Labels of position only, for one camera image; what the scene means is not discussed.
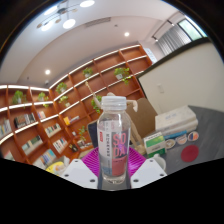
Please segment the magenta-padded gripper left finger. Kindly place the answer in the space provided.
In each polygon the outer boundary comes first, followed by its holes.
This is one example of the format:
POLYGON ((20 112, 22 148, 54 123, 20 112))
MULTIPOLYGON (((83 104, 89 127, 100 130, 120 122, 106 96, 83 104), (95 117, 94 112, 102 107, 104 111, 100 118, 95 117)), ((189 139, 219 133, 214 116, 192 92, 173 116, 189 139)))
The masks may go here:
POLYGON ((98 149, 95 148, 82 159, 74 159, 61 177, 84 188, 97 189, 100 175, 98 149))

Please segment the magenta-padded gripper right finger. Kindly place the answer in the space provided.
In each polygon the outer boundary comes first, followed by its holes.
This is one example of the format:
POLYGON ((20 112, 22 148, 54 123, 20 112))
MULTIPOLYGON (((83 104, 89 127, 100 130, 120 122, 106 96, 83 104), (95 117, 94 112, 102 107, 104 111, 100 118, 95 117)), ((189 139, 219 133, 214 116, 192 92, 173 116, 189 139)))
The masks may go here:
POLYGON ((166 176, 156 160, 146 159, 135 149, 129 150, 128 174, 132 189, 141 188, 166 176))

